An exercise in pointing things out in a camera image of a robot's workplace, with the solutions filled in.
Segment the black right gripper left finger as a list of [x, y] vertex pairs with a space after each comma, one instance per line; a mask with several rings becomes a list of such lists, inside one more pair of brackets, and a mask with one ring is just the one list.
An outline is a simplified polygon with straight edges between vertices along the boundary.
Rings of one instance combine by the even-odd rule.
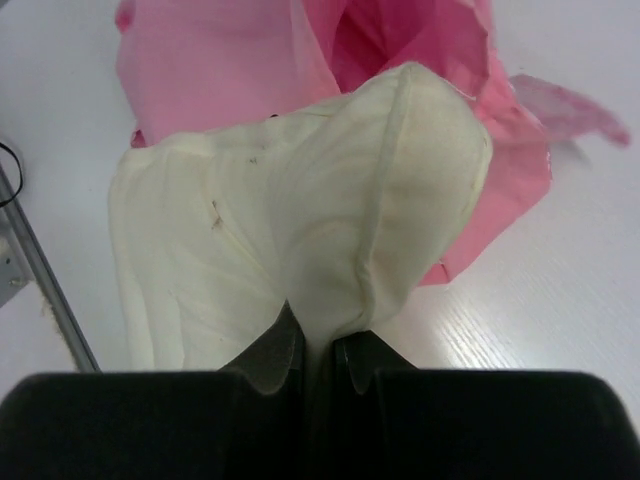
[[217, 371], [27, 377], [1, 404], [1, 475], [299, 479], [304, 350], [283, 308]]

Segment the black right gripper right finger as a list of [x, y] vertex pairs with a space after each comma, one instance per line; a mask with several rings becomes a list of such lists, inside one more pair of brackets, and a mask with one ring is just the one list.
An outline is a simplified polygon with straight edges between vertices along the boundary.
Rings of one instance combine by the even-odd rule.
[[423, 370], [372, 332], [332, 346], [339, 479], [635, 479], [639, 439], [585, 373]]

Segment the cream pillow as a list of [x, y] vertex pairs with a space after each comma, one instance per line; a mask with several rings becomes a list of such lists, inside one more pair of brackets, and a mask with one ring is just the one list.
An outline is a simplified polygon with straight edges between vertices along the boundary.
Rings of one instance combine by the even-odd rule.
[[131, 364], [217, 369], [289, 306], [315, 370], [393, 318], [468, 223], [492, 141], [407, 63], [259, 123], [128, 151], [109, 222]]

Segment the pink pillowcase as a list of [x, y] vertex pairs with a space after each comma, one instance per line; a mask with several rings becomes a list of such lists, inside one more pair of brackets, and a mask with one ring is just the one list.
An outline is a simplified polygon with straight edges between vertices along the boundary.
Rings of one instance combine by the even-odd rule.
[[589, 133], [630, 142], [589, 98], [509, 76], [488, 1], [123, 1], [115, 24], [135, 147], [288, 113], [408, 61], [453, 84], [494, 156], [471, 223], [427, 285], [453, 280], [548, 192], [553, 143]]

